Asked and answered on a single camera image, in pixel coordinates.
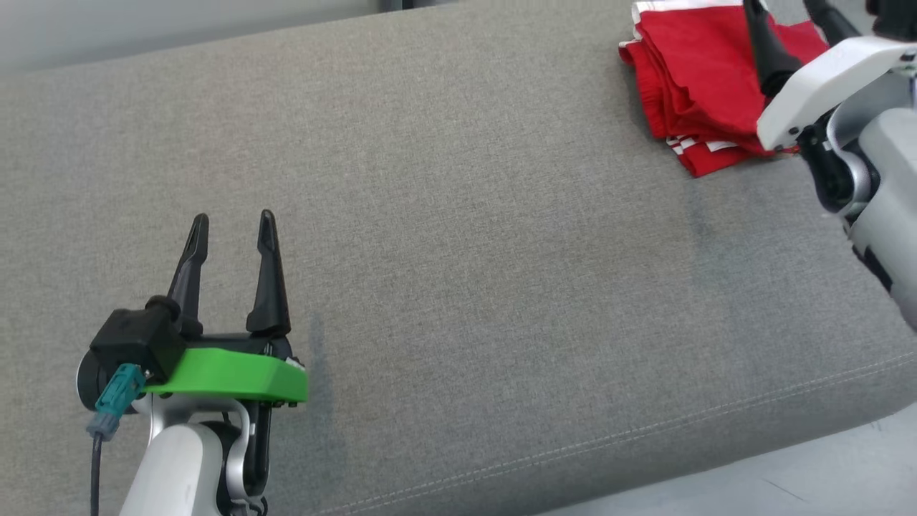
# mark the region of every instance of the teal connector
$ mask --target teal connector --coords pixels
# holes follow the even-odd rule
[[[95,416],[86,431],[95,437],[100,435],[103,441],[111,441],[115,436],[121,416],[131,402],[140,396],[147,379],[140,368],[133,364],[122,364],[115,375],[108,381],[102,396],[95,402]]]

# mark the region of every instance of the green bracket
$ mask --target green bracket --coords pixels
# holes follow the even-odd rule
[[[306,384],[305,371],[272,356],[194,348],[184,352],[167,383],[147,385],[143,390],[154,394],[303,403]]]

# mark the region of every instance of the red cloth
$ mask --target red cloth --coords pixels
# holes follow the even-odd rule
[[[827,50],[812,22],[774,28],[803,63]],[[757,138],[765,99],[741,6],[646,11],[636,30],[642,39],[623,44],[621,58],[636,68],[653,136],[688,136],[698,143],[672,146],[692,175],[768,154]],[[706,142],[735,146],[715,150],[723,145],[708,147]]]

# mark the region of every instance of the gray cushion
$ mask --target gray cushion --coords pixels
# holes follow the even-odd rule
[[[1,83],[6,512],[85,511],[76,365],[201,211],[209,331],[243,328],[280,225],[312,390],[274,418],[275,514],[533,513],[912,403],[917,339],[804,164],[690,179],[629,24],[472,2]],[[104,513],[145,443],[134,417],[105,448]]]

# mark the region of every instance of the red garment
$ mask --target red garment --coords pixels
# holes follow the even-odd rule
[[[790,53],[803,63],[827,50],[811,22],[774,24]],[[622,45],[635,66],[637,89],[657,138],[732,142],[737,147],[691,145],[673,150],[694,176],[709,174],[754,155],[767,155],[757,138],[764,108],[745,12],[716,6],[640,13],[641,40]]]

